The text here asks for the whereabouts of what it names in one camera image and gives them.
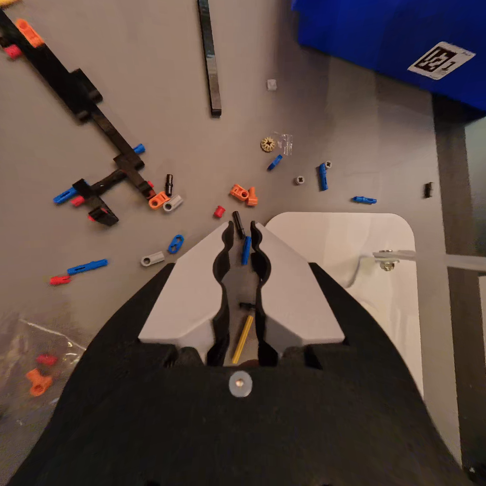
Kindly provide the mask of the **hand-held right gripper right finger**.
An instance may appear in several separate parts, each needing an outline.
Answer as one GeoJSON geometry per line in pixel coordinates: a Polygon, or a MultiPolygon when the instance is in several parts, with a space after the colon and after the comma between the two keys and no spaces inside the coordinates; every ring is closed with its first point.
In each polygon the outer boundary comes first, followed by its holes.
{"type": "Polygon", "coordinates": [[[288,349],[340,346],[345,334],[310,263],[262,224],[251,222],[258,363],[275,367],[288,349]]]}

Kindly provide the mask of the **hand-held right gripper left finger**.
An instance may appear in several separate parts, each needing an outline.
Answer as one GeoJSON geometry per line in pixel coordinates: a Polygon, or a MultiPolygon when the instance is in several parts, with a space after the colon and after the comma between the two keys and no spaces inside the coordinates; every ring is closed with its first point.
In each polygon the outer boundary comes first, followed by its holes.
{"type": "Polygon", "coordinates": [[[230,270],[234,223],[226,222],[173,265],[138,335],[143,343],[194,348],[203,363],[222,366],[229,347],[230,270]]]}

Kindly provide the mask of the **small clear bag of parts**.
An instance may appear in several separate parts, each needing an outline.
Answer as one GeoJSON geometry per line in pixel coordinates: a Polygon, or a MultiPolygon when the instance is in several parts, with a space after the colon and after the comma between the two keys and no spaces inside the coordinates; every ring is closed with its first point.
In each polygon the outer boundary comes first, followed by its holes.
{"type": "Polygon", "coordinates": [[[62,322],[39,323],[19,314],[1,317],[1,425],[22,423],[37,412],[53,409],[90,338],[76,327],[62,322]],[[57,356],[49,368],[36,363],[40,354],[57,356]],[[41,396],[30,395],[27,372],[39,368],[51,375],[52,386],[41,396]]]}

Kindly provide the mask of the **black lego frame assembly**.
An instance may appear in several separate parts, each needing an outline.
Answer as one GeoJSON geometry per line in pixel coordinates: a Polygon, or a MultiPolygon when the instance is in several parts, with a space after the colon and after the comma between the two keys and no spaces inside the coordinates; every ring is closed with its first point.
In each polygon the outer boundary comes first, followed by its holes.
{"type": "Polygon", "coordinates": [[[118,217],[102,200],[102,195],[114,185],[127,180],[146,201],[155,196],[153,186],[139,174],[144,167],[140,155],[145,149],[141,144],[131,147],[102,113],[98,104],[103,97],[81,69],[69,72],[27,21],[12,21],[4,9],[1,7],[3,51],[11,59],[25,58],[79,123],[93,122],[118,150],[114,158],[116,169],[110,175],[94,185],[84,179],[72,185],[79,194],[73,199],[90,207],[88,218],[91,221],[106,227],[114,226],[118,217]]]}

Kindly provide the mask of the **yellow lego axle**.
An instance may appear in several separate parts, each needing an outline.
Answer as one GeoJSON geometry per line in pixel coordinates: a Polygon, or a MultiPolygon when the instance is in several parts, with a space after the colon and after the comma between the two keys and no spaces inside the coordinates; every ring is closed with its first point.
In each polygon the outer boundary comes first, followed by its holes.
{"type": "Polygon", "coordinates": [[[245,321],[244,327],[241,331],[240,338],[239,338],[239,341],[237,343],[235,352],[234,352],[233,357],[232,357],[231,362],[232,362],[233,365],[237,365],[240,361],[240,357],[241,357],[242,352],[244,350],[250,329],[252,327],[253,320],[254,320],[254,317],[251,314],[248,315],[248,317],[245,321]]]}

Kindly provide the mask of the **long blue lego pin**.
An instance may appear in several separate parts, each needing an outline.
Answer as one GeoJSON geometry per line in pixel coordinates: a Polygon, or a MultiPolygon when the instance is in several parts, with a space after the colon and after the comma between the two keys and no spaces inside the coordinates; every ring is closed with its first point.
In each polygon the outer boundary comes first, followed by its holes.
{"type": "Polygon", "coordinates": [[[78,274],[85,273],[85,272],[88,272],[88,271],[97,270],[99,268],[106,267],[107,265],[108,265],[107,259],[95,260],[95,261],[91,261],[87,264],[81,264],[81,265],[77,265],[77,266],[68,268],[67,273],[68,273],[69,276],[73,276],[73,275],[78,275],[78,274]]]}

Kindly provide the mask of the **long black lego bar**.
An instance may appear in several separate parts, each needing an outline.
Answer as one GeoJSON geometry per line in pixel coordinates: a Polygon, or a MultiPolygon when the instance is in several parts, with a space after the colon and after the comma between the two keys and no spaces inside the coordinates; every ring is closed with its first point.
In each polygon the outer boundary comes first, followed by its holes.
{"type": "Polygon", "coordinates": [[[209,1],[197,1],[197,6],[206,66],[210,112],[213,118],[220,118],[222,115],[221,94],[219,87],[213,32],[210,19],[209,1]]]}

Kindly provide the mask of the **blue bin with tag sticker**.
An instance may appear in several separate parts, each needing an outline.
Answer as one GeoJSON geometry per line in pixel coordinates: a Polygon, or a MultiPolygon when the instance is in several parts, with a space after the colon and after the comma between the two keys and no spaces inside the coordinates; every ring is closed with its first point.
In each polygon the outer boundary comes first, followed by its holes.
{"type": "Polygon", "coordinates": [[[292,1],[298,41],[485,111],[485,1],[292,1]]]}

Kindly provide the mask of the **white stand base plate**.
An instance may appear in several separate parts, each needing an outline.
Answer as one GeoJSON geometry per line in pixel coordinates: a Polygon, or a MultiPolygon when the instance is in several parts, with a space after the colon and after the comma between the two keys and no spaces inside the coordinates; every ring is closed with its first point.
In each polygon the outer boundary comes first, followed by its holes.
{"type": "Polygon", "coordinates": [[[266,228],[308,262],[317,263],[380,324],[424,395],[416,263],[374,258],[384,251],[415,252],[413,231],[390,213],[286,212],[266,228]]]}

